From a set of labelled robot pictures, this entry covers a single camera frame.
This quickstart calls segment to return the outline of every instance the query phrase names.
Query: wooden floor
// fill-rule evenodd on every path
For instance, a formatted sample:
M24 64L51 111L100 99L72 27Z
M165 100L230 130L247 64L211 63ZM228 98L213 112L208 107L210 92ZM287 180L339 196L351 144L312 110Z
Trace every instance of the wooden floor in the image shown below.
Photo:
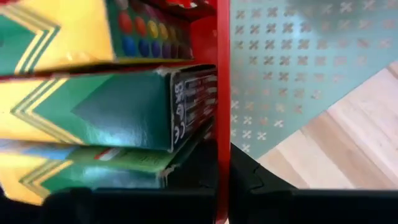
M398 189L398 63L258 161L299 188Z

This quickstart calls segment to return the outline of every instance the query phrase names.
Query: black plastic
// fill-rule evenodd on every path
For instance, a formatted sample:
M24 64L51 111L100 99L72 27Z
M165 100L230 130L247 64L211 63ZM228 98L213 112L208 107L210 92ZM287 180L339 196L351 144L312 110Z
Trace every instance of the black plastic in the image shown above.
M398 191L300 190L231 145L229 223L397 223Z
M216 142L202 142L163 190L65 189L41 207L2 198L1 223L214 223L218 166Z

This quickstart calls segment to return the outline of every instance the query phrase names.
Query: teal patterned surface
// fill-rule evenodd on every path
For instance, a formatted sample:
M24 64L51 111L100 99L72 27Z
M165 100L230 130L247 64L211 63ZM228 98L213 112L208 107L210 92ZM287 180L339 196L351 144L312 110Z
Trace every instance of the teal patterned surface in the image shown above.
M231 0L230 21L231 141L253 158L398 55L397 0Z

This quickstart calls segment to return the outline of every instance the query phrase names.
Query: yellow and green box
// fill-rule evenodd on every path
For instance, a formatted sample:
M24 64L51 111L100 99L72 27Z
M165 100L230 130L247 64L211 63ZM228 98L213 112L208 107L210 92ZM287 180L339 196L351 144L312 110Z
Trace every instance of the yellow and green box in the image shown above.
M189 32L139 0L21 0L0 7L0 75L190 60Z
M161 189L211 125L210 119L173 153L0 139L1 188L10 199L36 205L69 187Z
M0 82L0 138L172 152L216 105L214 65Z

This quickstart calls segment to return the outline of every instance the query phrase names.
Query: blue paint dot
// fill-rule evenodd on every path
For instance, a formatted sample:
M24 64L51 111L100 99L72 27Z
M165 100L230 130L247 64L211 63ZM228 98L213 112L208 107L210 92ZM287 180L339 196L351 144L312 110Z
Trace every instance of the blue paint dot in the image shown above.
M140 40L138 42L138 49L143 57L149 56L149 44L146 40Z
M152 42L152 56L154 57L159 57L160 56L160 45L158 42L153 41Z
M136 43L132 37L123 36L122 39L123 50L127 56L135 57L137 54Z

